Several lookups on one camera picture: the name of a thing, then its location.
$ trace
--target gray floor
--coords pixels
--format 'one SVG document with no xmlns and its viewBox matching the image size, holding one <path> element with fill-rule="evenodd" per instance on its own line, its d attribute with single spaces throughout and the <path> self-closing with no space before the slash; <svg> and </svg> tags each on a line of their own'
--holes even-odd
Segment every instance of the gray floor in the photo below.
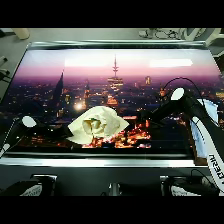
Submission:
<svg viewBox="0 0 224 224">
<path fill-rule="evenodd" d="M 140 40 L 143 28 L 29 28 L 30 37 L 19 40 L 16 35 L 0 38 L 0 56 L 8 58 L 1 68 L 7 68 L 11 75 L 20 61 L 29 42 L 35 41 L 78 41 L 78 40 Z M 0 82 L 0 98 L 7 84 Z"/>
</svg>

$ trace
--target robotic arm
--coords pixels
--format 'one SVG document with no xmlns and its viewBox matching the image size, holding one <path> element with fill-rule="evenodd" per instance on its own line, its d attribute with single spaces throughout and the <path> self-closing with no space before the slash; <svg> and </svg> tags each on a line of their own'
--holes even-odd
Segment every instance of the robotic arm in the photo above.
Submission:
<svg viewBox="0 0 224 224">
<path fill-rule="evenodd" d="M 205 107 L 186 89 L 177 88 L 150 116 L 159 122 L 173 112 L 183 112 L 197 125 L 207 150 L 207 162 L 215 183 L 224 192 L 224 132 L 212 121 Z"/>
</svg>

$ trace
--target crumpled cloth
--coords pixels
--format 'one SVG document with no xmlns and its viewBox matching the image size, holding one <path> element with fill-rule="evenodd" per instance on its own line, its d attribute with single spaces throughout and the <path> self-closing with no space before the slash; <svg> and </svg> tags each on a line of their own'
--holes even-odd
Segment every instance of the crumpled cloth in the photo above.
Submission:
<svg viewBox="0 0 224 224">
<path fill-rule="evenodd" d="M 78 144 L 90 144 L 93 138 L 111 137 L 124 130 L 129 123 L 117 116 L 110 107 L 96 106 L 68 125 L 74 135 L 67 138 Z"/>
<path fill-rule="evenodd" d="M 201 99 L 198 99 L 198 101 L 203 105 L 203 102 Z M 211 102 L 209 100 L 204 99 L 203 101 L 204 101 L 205 108 L 206 108 L 209 116 L 214 121 L 218 122 L 218 113 L 217 113 L 218 105 L 214 104 L 213 102 Z M 201 157 L 201 158 L 207 158 L 207 151 L 206 151 L 205 143 L 203 141 L 200 131 L 198 130 L 198 128 L 194 122 L 191 121 L 190 125 L 191 125 L 192 136 L 195 141 L 197 156 Z"/>
</svg>

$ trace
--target pink sky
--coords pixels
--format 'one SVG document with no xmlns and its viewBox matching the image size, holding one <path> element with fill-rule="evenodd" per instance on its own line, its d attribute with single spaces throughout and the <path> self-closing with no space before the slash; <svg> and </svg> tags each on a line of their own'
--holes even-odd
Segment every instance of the pink sky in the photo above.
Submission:
<svg viewBox="0 0 224 224">
<path fill-rule="evenodd" d="M 192 49 L 71 49 L 33 50 L 24 56 L 16 77 L 65 77 L 114 75 L 117 58 L 119 77 L 130 76 L 218 76 L 220 71 L 208 50 Z M 190 59 L 191 66 L 150 67 L 152 60 Z"/>
</svg>

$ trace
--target crumpled paper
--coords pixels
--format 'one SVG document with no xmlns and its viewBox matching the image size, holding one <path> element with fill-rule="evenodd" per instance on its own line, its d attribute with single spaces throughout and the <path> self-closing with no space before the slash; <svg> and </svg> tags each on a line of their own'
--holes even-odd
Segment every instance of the crumpled paper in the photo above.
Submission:
<svg viewBox="0 0 224 224">
<path fill-rule="evenodd" d="M 115 110 L 97 106 L 89 109 L 68 125 L 74 136 L 67 139 L 78 144 L 90 144 L 93 138 L 111 137 L 128 125 L 127 121 L 117 116 Z"/>
</svg>

